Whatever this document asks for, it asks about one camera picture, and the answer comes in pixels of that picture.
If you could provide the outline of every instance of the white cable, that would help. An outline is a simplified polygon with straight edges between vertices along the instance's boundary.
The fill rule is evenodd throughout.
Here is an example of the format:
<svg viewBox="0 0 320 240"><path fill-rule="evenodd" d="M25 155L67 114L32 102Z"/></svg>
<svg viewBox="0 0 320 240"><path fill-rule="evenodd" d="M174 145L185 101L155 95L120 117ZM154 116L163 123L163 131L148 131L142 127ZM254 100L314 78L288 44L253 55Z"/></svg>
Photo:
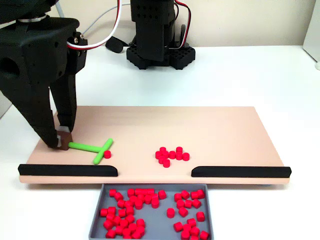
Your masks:
<svg viewBox="0 0 320 240"><path fill-rule="evenodd" d="M60 18L64 18L64 17L65 17L65 14L64 14L64 12L62 11L62 7L61 7L59 1L55 4L55 7L56 7L56 10L58 11L59 17L60 17Z"/></svg>
<svg viewBox="0 0 320 240"><path fill-rule="evenodd" d="M74 44L71 44L70 42L66 42L66 44L68 44L69 46L73 47L73 48L77 48L77 49L88 49L88 48L96 48L96 47L99 47L100 45L102 44L105 44L112 36L113 34L115 33L115 31L117 30L117 27L118 27L118 24L119 24L119 21L120 21L120 17L121 17L121 11L122 11L122 0L119 0L119 14L118 14L118 18L116 19L115 21L115 25L112 29L112 32L109 34L109 36L107 36L105 39L103 39L102 41L98 42L98 43L95 43L95 44L91 44L91 45L83 45L83 46L80 46L80 45L74 45Z"/></svg>
<svg viewBox="0 0 320 240"><path fill-rule="evenodd" d="M126 6L126 5L130 5L130 2L127 2L127 3L123 3L122 6ZM118 6L113 6L112 8L108 9L107 11L105 11L104 13L102 13L100 16L98 16L94 21L93 23L91 23L91 25L83 31L83 35L100 19L102 18L106 13L110 12L111 10L113 9L116 9Z"/></svg>

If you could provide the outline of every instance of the red block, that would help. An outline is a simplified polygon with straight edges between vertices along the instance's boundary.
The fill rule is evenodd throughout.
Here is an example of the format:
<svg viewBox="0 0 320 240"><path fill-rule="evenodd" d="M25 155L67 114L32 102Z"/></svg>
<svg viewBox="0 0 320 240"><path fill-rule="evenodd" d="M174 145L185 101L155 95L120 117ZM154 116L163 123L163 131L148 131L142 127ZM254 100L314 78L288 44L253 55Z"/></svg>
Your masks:
<svg viewBox="0 0 320 240"><path fill-rule="evenodd" d="M120 199L120 200L118 201L117 206L118 206L119 208L123 209L123 208L125 208L125 203L126 203L126 202L125 202L124 200Z"/></svg>
<svg viewBox="0 0 320 240"><path fill-rule="evenodd" d="M141 199L135 200L135 203L134 203L135 209L140 210L142 209L143 205L144 203L142 202Z"/></svg>
<svg viewBox="0 0 320 240"><path fill-rule="evenodd" d="M127 216L129 215L134 215L135 214L135 209L133 206L128 206L126 209L125 209L125 214Z"/></svg>
<svg viewBox="0 0 320 240"><path fill-rule="evenodd" d="M175 159L177 159L177 160L182 160L182 152L176 152L176 154L175 154Z"/></svg>
<svg viewBox="0 0 320 240"><path fill-rule="evenodd" d="M166 194L165 190L160 190L158 192L158 195L159 195L159 199L161 199L161 200L165 199L167 197L167 194Z"/></svg>
<svg viewBox="0 0 320 240"><path fill-rule="evenodd" d="M189 231L182 231L182 233L181 233L181 239L182 239L182 240L189 240L189 238L190 238L190 233L189 233Z"/></svg>
<svg viewBox="0 0 320 240"><path fill-rule="evenodd" d="M209 233L207 233L206 231L202 231L202 232L200 233L199 238L200 238L201 240L207 240L207 239L209 238Z"/></svg>
<svg viewBox="0 0 320 240"><path fill-rule="evenodd" d="M123 234L123 231L124 231L124 228L122 226L116 226L115 227L115 234L121 236Z"/></svg>
<svg viewBox="0 0 320 240"><path fill-rule="evenodd" d="M181 215L181 217L184 218L185 216L188 215L188 210L185 209L184 207L181 207L181 208L179 209L179 214Z"/></svg>
<svg viewBox="0 0 320 240"><path fill-rule="evenodd" d="M197 191L192 191L191 192L191 199L198 199L198 192Z"/></svg>
<svg viewBox="0 0 320 240"><path fill-rule="evenodd" d="M200 208L201 205L202 203L198 199L192 201L192 206L194 206L196 209Z"/></svg>
<svg viewBox="0 0 320 240"><path fill-rule="evenodd" d="M109 190L109 196L110 196L111 198L114 197L115 194L116 194L116 192L117 192L116 189L110 189L110 190Z"/></svg>
<svg viewBox="0 0 320 240"><path fill-rule="evenodd" d="M129 215L125 217L125 220L127 220L129 224L132 224L135 221L135 217L133 215Z"/></svg>
<svg viewBox="0 0 320 240"><path fill-rule="evenodd" d="M105 237L106 237L107 239L114 239L114 238L116 237L116 231L110 229L110 230L106 233Z"/></svg>
<svg viewBox="0 0 320 240"><path fill-rule="evenodd" d="M205 192L202 189L199 189L196 192L198 193L198 199L204 199L205 198Z"/></svg>
<svg viewBox="0 0 320 240"><path fill-rule="evenodd" d="M155 190L153 188L149 188L148 191L147 191L147 194L148 195L153 195L153 194L155 194Z"/></svg>
<svg viewBox="0 0 320 240"><path fill-rule="evenodd" d="M141 238L141 233L138 232L138 231L135 231L135 232L131 235L131 237L132 237L133 239L140 239L140 238Z"/></svg>
<svg viewBox="0 0 320 240"><path fill-rule="evenodd" d="M206 220L204 212L198 211L196 213L196 219L198 220L198 222L204 222Z"/></svg>
<svg viewBox="0 0 320 240"><path fill-rule="evenodd" d="M137 196L131 196L130 197L130 202L135 203L137 200Z"/></svg>
<svg viewBox="0 0 320 240"><path fill-rule="evenodd" d="M135 195L135 190L133 188L129 188L127 191L128 198Z"/></svg>
<svg viewBox="0 0 320 240"><path fill-rule="evenodd" d="M125 201L125 203L124 203L125 208L133 207L133 206L134 206L134 203L132 201Z"/></svg>
<svg viewBox="0 0 320 240"><path fill-rule="evenodd" d="M123 200L124 196L120 192L116 192L114 195L115 200L118 202L119 200Z"/></svg>
<svg viewBox="0 0 320 240"><path fill-rule="evenodd" d="M134 233L135 230L137 229L137 224L135 223L130 223L128 228L130 229L131 233Z"/></svg>
<svg viewBox="0 0 320 240"><path fill-rule="evenodd" d="M197 222L194 218L190 218L186 222L190 225L191 228L193 228L197 225Z"/></svg>
<svg viewBox="0 0 320 240"><path fill-rule="evenodd" d="M179 222L173 224L173 228L174 228L174 230L178 233L178 232L182 231L182 229L184 229L184 226L183 226L182 223L179 221Z"/></svg>
<svg viewBox="0 0 320 240"><path fill-rule="evenodd" d="M184 206L185 206L185 202L183 200L178 200L176 202L176 208L177 209L183 208Z"/></svg>
<svg viewBox="0 0 320 240"><path fill-rule="evenodd" d="M108 208L108 214L116 215L116 207L115 206L110 206Z"/></svg>
<svg viewBox="0 0 320 240"><path fill-rule="evenodd" d="M175 194L174 194L174 201L175 201L175 202L177 202L177 201L179 201L179 200L181 200L181 199L182 199L182 196L181 196L180 193L175 193Z"/></svg>
<svg viewBox="0 0 320 240"><path fill-rule="evenodd" d="M142 218L140 218L140 219L138 219L137 221L136 221L136 225L139 227L139 226L141 226L141 227L146 227L146 224L145 224L145 220L143 220Z"/></svg>
<svg viewBox="0 0 320 240"><path fill-rule="evenodd" d="M176 151L177 153L182 153L182 152L183 152L183 148L180 147L180 146L178 146L178 147L175 149L175 151Z"/></svg>
<svg viewBox="0 0 320 240"><path fill-rule="evenodd" d="M154 209L157 209L159 207L160 203L158 199L152 199L151 201L151 207Z"/></svg>
<svg viewBox="0 0 320 240"><path fill-rule="evenodd" d="M183 190L181 192L181 196L182 196L183 199L188 199L190 197L190 193L187 192L186 190Z"/></svg>
<svg viewBox="0 0 320 240"><path fill-rule="evenodd" d="M127 228L128 225L129 225L129 223L128 223L127 220L122 219L122 220L120 221L120 226L123 227L124 229Z"/></svg>
<svg viewBox="0 0 320 240"><path fill-rule="evenodd" d="M109 230L109 229L112 229L113 226L114 226L114 223L110 220L106 220L104 223L103 223L103 226L105 227L105 229Z"/></svg>
<svg viewBox="0 0 320 240"><path fill-rule="evenodd" d="M192 207L192 201L191 200L185 200L184 207L187 209L190 209Z"/></svg>
<svg viewBox="0 0 320 240"><path fill-rule="evenodd" d="M105 159L111 158L111 152L110 152L109 150L107 150L107 151L104 152L104 158L105 158Z"/></svg>
<svg viewBox="0 0 320 240"><path fill-rule="evenodd" d="M107 208L101 208L100 217L106 217L107 214L108 214L108 209Z"/></svg>
<svg viewBox="0 0 320 240"><path fill-rule="evenodd" d="M145 204L151 204L151 200L152 200L151 195L145 195L145 197L144 197Z"/></svg>
<svg viewBox="0 0 320 240"><path fill-rule="evenodd" d="M124 218L127 214L126 214L126 210L125 209L119 209L118 210L118 215L120 218Z"/></svg>
<svg viewBox="0 0 320 240"><path fill-rule="evenodd" d="M175 151L170 151L169 152L169 158L170 159L175 159L176 158L176 152Z"/></svg>
<svg viewBox="0 0 320 240"><path fill-rule="evenodd" d="M156 158L156 159L159 159L160 156L162 156L161 151L156 151L156 152L155 152L155 158Z"/></svg>
<svg viewBox="0 0 320 240"><path fill-rule="evenodd" d="M115 216L112 221L115 226L118 226L120 224L121 217Z"/></svg>
<svg viewBox="0 0 320 240"><path fill-rule="evenodd" d="M123 238L125 238L125 236L130 236L131 232L132 231L129 228L124 228L122 231Z"/></svg>
<svg viewBox="0 0 320 240"><path fill-rule="evenodd" d="M176 214L176 211L173 208L168 208L166 210L166 216L170 219L172 219Z"/></svg>
<svg viewBox="0 0 320 240"><path fill-rule="evenodd" d="M106 219L110 220L110 221L112 221L114 218L115 218L115 215L112 214L112 213L108 213L107 216L106 216Z"/></svg>
<svg viewBox="0 0 320 240"><path fill-rule="evenodd" d="M139 195L137 196L137 199L140 199L140 200L142 201L142 203L145 202L145 196L144 196L143 194L139 194Z"/></svg>
<svg viewBox="0 0 320 240"><path fill-rule="evenodd" d="M191 230L191 226L189 224L183 225L183 231L184 232L190 233L190 230Z"/></svg>
<svg viewBox="0 0 320 240"><path fill-rule="evenodd" d="M183 153L183 154L182 154L182 159L183 159L183 161L189 161L189 159L190 159L190 154L187 153L187 152Z"/></svg>
<svg viewBox="0 0 320 240"><path fill-rule="evenodd" d="M192 236L199 236L199 233L200 233L200 229L197 228L196 226L194 226L193 228L191 228L190 230L190 234Z"/></svg>
<svg viewBox="0 0 320 240"><path fill-rule="evenodd" d="M169 152L168 151L162 151L162 156L164 156L166 159L169 157Z"/></svg>
<svg viewBox="0 0 320 240"><path fill-rule="evenodd" d="M170 160L169 160L169 159L163 160L163 166L164 166L165 168L169 168L169 167L170 167Z"/></svg>
<svg viewBox="0 0 320 240"><path fill-rule="evenodd" d="M159 159L158 159L158 162L160 164L163 164L165 160L166 160L165 156L160 156Z"/></svg>

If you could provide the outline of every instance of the white wall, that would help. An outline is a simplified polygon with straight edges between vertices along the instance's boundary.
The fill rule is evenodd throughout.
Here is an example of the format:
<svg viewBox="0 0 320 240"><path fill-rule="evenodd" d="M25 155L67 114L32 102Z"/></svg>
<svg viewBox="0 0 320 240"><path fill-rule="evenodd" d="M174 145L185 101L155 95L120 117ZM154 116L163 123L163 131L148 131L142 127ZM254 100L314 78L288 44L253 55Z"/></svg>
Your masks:
<svg viewBox="0 0 320 240"><path fill-rule="evenodd" d="M192 11L188 42L201 46L302 45L316 0L181 0ZM60 0L66 17L80 21L80 31L116 0ZM187 20L180 7L177 23ZM55 7L51 16L58 16ZM88 32L90 43L103 39L113 27L116 10L102 18ZM130 6L123 7L115 34L125 42L135 35Z"/></svg>

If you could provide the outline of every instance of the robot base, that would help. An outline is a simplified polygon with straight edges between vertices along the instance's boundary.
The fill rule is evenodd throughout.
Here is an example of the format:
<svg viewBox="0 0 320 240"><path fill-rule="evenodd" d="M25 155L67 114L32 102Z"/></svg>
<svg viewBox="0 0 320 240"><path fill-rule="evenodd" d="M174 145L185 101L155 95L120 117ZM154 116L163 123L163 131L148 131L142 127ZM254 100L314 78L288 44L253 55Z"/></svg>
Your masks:
<svg viewBox="0 0 320 240"><path fill-rule="evenodd" d="M185 46L180 49L170 49L164 55L163 61L154 61L143 59L137 53L137 46L133 45L126 50L126 59L137 66L139 69L147 69L149 66L172 66L176 70L182 70L189 63L196 59L196 51L190 46Z"/></svg>

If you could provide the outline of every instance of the red cube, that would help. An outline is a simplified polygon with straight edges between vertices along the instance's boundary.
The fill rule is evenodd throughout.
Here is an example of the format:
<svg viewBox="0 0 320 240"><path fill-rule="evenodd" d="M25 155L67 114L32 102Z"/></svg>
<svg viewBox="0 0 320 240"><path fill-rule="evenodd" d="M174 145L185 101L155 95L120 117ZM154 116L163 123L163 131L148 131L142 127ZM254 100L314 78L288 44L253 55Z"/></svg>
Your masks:
<svg viewBox="0 0 320 240"><path fill-rule="evenodd" d="M127 191L128 198L135 195L135 190L133 188L129 188Z"/></svg>
<svg viewBox="0 0 320 240"><path fill-rule="evenodd" d="M185 200L184 207L187 209L190 209L192 207L192 201L191 200Z"/></svg>
<svg viewBox="0 0 320 240"><path fill-rule="evenodd" d="M185 202L183 200L178 200L176 202L176 208L177 209L183 208L184 206L185 206Z"/></svg>
<svg viewBox="0 0 320 240"><path fill-rule="evenodd" d="M108 214L116 215L116 207L115 206L110 206L108 208Z"/></svg>
<svg viewBox="0 0 320 240"><path fill-rule="evenodd" d="M138 219L137 221L136 221L136 225L139 227L139 226L141 226L141 227L146 227L146 224L145 224L145 220L143 220L142 218L140 218L140 219Z"/></svg>
<svg viewBox="0 0 320 240"><path fill-rule="evenodd" d="M115 227L115 234L121 236L123 234L124 228L122 226Z"/></svg>
<svg viewBox="0 0 320 240"><path fill-rule="evenodd" d="M115 216L112 221L113 221L113 225L118 226L120 224L121 217Z"/></svg>
<svg viewBox="0 0 320 240"><path fill-rule="evenodd" d="M209 238L209 233L207 233L206 231L202 231L202 232L200 233L199 238L200 238L201 240L207 240L207 239Z"/></svg>
<svg viewBox="0 0 320 240"><path fill-rule="evenodd" d="M151 204L151 200L152 200L151 195L145 195L145 197L144 197L145 204Z"/></svg>
<svg viewBox="0 0 320 240"><path fill-rule="evenodd" d="M161 199L161 200L165 199L167 197L167 194L166 194L166 192L164 190L160 190L158 192L158 195L159 195L159 199Z"/></svg>
<svg viewBox="0 0 320 240"><path fill-rule="evenodd" d="M118 205L119 208L123 209L123 208L125 207L125 203L126 203L126 202L125 202L124 200L120 199L120 200L118 201L118 204L117 204L117 205Z"/></svg>
<svg viewBox="0 0 320 240"><path fill-rule="evenodd" d="M177 202L178 200L181 200L182 199L182 196L180 193L175 193L174 194L174 201Z"/></svg>
<svg viewBox="0 0 320 240"><path fill-rule="evenodd" d="M109 190L109 196L110 196L111 198L114 197L115 194L116 194L116 192L117 192L116 189L110 189L110 190Z"/></svg>
<svg viewBox="0 0 320 240"><path fill-rule="evenodd" d="M186 222L190 225L191 228L193 228L197 225L197 222L194 218L190 218Z"/></svg>
<svg viewBox="0 0 320 240"><path fill-rule="evenodd" d="M187 192L186 190L183 190L181 192L181 196L182 196L183 199L188 199L190 197L190 193Z"/></svg>
<svg viewBox="0 0 320 240"><path fill-rule="evenodd" d="M190 238L190 233L189 233L189 231L182 231L181 232L181 239L182 240L189 240L189 238Z"/></svg>
<svg viewBox="0 0 320 240"><path fill-rule="evenodd" d="M192 236L199 236L199 233L200 233L200 229L197 228L196 226L194 226L193 228L191 228L190 230L190 234Z"/></svg>
<svg viewBox="0 0 320 240"><path fill-rule="evenodd" d="M175 216L176 211L173 208L168 208L166 210L166 216L172 219Z"/></svg>
<svg viewBox="0 0 320 240"><path fill-rule="evenodd" d="M113 226L114 226L114 223L110 220L106 220L104 223L103 223L103 226L105 227L105 229L109 230L109 229L112 229Z"/></svg>
<svg viewBox="0 0 320 240"><path fill-rule="evenodd" d="M202 189L199 189L196 192L198 193L198 199L204 199L205 198L205 192Z"/></svg>
<svg viewBox="0 0 320 240"><path fill-rule="evenodd" d="M196 209L200 208L201 205L202 203L198 199L192 201L192 206L194 206Z"/></svg>
<svg viewBox="0 0 320 240"><path fill-rule="evenodd" d="M123 200L124 196L120 192L116 192L114 195L115 200L118 202L119 200Z"/></svg>
<svg viewBox="0 0 320 240"><path fill-rule="evenodd" d="M127 228L128 225L129 225L129 223L128 223L127 220L122 219L122 220L120 221L120 226L123 227L124 229Z"/></svg>
<svg viewBox="0 0 320 240"><path fill-rule="evenodd" d="M184 218L185 216L188 215L188 210L185 209L184 207L181 207L181 208L179 209L179 214L181 215L181 217Z"/></svg>
<svg viewBox="0 0 320 240"><path fill-rule="evenodd" d="M106 217L107 214L108 214L108 209L107 208L101 208L100 217Z"/></svg>
<svg viewBox="0 0 320 240"><path fill-rule="evenodd" d="M184 229L184 226L183 226L182 223L179 221L179 222L173 224L173 228L174 228L174 230L178 233L178 232L182 231L182 229Z"/></svg>
<svg viewBox="0 0 320 240"><path fill-rule="evenodd" d="M196 219L198 220L198 222L204 222L206 220L204 212L198 211L196 213Z"/></svg>
<svg viewBox="0 0 320 240"><path fill-rule="evenodd" d="M114 238L116 237L116 231L110 229L110 230L106 233L105 237L106 237L107 239L114 239Z"/></svg>
<svg viewBox="0 0 320 240"><path fill-rule="evenodd" d="M129 224L132 224L135 221L135 217L133 215L129 215L125 217L125 220L127 220Z"/></svg>

